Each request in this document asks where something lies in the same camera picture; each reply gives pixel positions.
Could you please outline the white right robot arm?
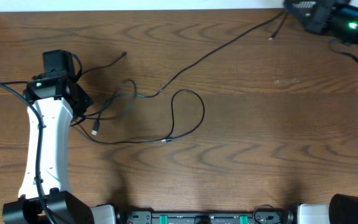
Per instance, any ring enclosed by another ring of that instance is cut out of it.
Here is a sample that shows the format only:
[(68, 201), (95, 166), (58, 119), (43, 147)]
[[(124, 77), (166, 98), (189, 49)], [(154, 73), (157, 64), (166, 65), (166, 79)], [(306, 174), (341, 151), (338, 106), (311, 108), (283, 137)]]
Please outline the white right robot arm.
[[(283, 6), (305, 31), (358, 46), (358, 7), (352, 6), (350, 1), (285, 0)], [(303, 203), (297, 206), (292, 219), (298, 224), (358, 223), (358, 197), (336, 194), (329, 203)]]

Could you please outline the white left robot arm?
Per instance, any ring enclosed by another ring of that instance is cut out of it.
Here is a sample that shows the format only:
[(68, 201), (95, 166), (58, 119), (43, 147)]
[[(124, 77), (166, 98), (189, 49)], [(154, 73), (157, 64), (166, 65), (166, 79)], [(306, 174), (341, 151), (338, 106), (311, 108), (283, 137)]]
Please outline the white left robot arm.
[(76, 198), (68, 178), (68, 135), (73, 119), (92, 99), (77, 83), (76, 55), (44, 52), (44, 72), (27, 83), (30, 136), (27, 165), (18, 199), (4, 204), (5, 223), (116, 223), (113, 205), (89, 207)]

